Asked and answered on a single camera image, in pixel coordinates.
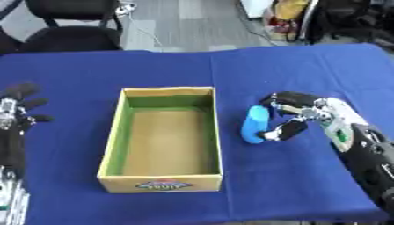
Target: robotic hand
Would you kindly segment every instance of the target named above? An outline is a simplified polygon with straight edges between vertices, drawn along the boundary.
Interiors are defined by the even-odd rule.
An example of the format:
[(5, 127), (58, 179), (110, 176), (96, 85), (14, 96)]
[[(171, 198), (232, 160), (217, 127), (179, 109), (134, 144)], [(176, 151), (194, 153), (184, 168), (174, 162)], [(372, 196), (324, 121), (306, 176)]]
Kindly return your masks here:
[(259, 138), (285, 141), (305, 130), (307, 121), (316, 121), (360, 187), (377, 206), (394, 215), (394, 142), (369, 125), (350, 105), (337, 98), (291, 91), (269, 95), (260, 104), (270, 116), (277, 110), (295, 117), (273, 131), (258, 132)]
[(35, 123), (50, 121), (47, 115), (28, 115), (27, 111), (45, 105), (47, 100), (24, 98), (38, 91), (32, 83), (9, 88), (0, 94), (0, 224), (25, 223), (29, 193), (25, 175), (24, 133)]

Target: wire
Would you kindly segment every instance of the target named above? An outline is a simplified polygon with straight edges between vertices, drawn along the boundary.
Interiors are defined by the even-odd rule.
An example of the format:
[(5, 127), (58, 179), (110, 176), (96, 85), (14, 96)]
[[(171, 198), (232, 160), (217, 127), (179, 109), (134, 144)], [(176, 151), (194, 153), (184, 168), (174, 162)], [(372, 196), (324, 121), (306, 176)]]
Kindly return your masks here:
[(270, 43), (272, 46), (279, 46), (277, 43), (273, 42), (267, 35), (266, 33), (258, 33), (256, 31), (253, 31), (250, 27), (249, 24), (247, 24), (249, 21), (247, 21), (246, 19), (242, 18), (242, 8), (241, 8), (241, 1), (236, 1), (236, 8), (237, 8), (237, 12), (238, 12), (238, 18), (241, 21), (242, 25), (244, 26), (244, 28), (246, 29), (247, 32), (258, 35), (260, 37), (262, 37), (264, 40), (266, 40), (268, 43)]
[(145, 34), (145, 35), (147, 35), (147, 36), (149, 36), (150, 38), (152, 38), (159, 46), (160, 46), (160, 52), (162, 52), (163, 53), (163, 44), (162, 44), (162, 42), (160, 42), (160, 40), (159, 40), (159, 38), (155, 35), (155, 34), (153, 34), (153, 33), (149, 33), (148, 31), (146, 31), (146, 30), (144, 30), (144, 29), (142, 29), (140, 26), (138, 26), (137, 24), (136, 24), (136, 22), (135, 22), (135, 20), (133, 19), (133, 17), (132, 17), (132, 14), (133, 14), (133, 12), (135, 11), (135, 9), (136, 9), (136, 7), (137, 7), (137, 4), (135, 4), (135, 3), (127, 3), (127, 4), (122, 4), (120, 7), (119, 7), (119, 9), (123, 9), (123, 10), (127, 10), (127, 8), (125, 9), (125, 7), (126, 6), (129, 6), (130, 8), (130, 10), (129, 11), (127, 11), (126, 13), (124, 13), (124, 14), (120, 14), (120, 15), (118, 15), (118, 17), (124, 17), (124, 16), (128, 16), (128, 19), (130, 20), (130, 22), (131, 22), (131, 24), (133, 25), (133, 27), (135, 27), (135, 29), (137, 30), (137, 31), (139, 31), (139, 32), (141, 32), (141, 33), (143, 33), (143, 34)]
[(161, 48), (161, 52), (163, 52), (163, 44), (162, 42), (160, 42), (160, 40), (158, 39), (158, 37), (155, 34), (149, 33), (145, 30), (143, 30), (141, 27), (139, 27), (135, 21), (133, 20), (133, 18), (131, 17), (132, 12), (130, 12), (128, 14), (128, 19), (130, 20), (130, 22), (133, 24), (133, 26), (135, 27), (135, 29), (137, 29), (138, 31), (140, 31), (141, 33), (145, 33), (146, 35), (150, 36)]

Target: cardboard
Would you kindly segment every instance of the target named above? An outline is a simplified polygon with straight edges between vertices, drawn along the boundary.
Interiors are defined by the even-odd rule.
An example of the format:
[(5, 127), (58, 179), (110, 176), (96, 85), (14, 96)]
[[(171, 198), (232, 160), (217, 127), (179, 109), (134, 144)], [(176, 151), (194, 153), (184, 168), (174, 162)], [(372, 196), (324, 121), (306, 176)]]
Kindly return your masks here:
[(218, 191), (213, 88), (123, 89), (98, 179), (109, 192)]

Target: blue table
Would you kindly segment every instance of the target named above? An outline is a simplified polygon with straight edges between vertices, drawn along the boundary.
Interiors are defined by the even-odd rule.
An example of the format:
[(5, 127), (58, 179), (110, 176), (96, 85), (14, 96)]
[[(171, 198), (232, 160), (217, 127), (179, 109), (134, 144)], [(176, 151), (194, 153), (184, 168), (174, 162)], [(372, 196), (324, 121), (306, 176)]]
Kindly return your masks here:
[[(55, 121), (26, 136), (28, 225), (128, 225), (257, 219), (375, 221), (317, 125), (288, 142), (239, 137), (247, 109), (274, 91), (348, 100), (394, 138), (394, 67), (370, 45), (259, 47), (217, 53), (11, 54), (0, 88), (42, 87)], [(109, 194), (96, 179), (122, 87), (215, 86), (223, 151), (220, 192)]]

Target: cable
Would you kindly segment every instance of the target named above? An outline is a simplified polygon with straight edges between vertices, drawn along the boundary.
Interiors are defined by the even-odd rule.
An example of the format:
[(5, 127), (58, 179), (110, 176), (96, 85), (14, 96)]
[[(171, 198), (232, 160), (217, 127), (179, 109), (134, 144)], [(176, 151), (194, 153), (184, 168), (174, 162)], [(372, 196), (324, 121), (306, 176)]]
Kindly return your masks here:
[(161, 52), (163, 52), (163, 44), (162, 42), (160, 42), (160, 40), (158, 39), (158, 37), (155, 34), (149, 33), (145, 30), (143, 30), (141, 27), (139, 27), (138, 25), (135, 24), (135, 21), (133, 20), (133, 18), (131, 17), (131, 13), (128, 14), (128, 19), (130, 19), (130, 22), (133, 24), (133, 26), (135, 27), (135, 29), (137, 29), (138, 31), (145, 33), (146, 35), (150, 36), (160, 47), (161, 47)]
[(241, 8), (241, 1), (236, 1), (236, 8), (237, 8), (237, 12), (238, 12), (238, 18), (241, 21), (242, 25), (244, 26), (244, 28), (246, 29), (247, 32), (251, 33), (251, 34), (255, 34), (258, 35), (260, 37), (262, 37), (264, 40), (266, 40), (268, 43), (270, 43), (272, 46), (279, 46), (277, 43), (273, 42), (267, 35), (266, 33), (257, 33), (255, 31), (253, 31), (249, 25), (247, 24), (247, 20), (242, 18), (242, 8)]
[(133, 20), (132, 14), (135, 11), (136, 7), (137, 7), (137, 4), (135, 4), (135, 3), (121, 4), (120, 7), (116, 10), (116, 13), (118, 14), (119, 18), (127, 15), (128, 19), (130, 20), (131, 24), (135, 27), (135, 29), (141, 33), (144, 33), (145, 35), (149, 36), (150, 38), (152, 38), (160, 46), (160, 52), (163, 53), (163, 51), (164, 51), (163, 44), (162, 44), (162, 42), (160, 42), (158, 37), (153, 33), (149, 33), (147, 31), (143, 30), (141, 27), (139, 27), (135, 23), (135, 20)]

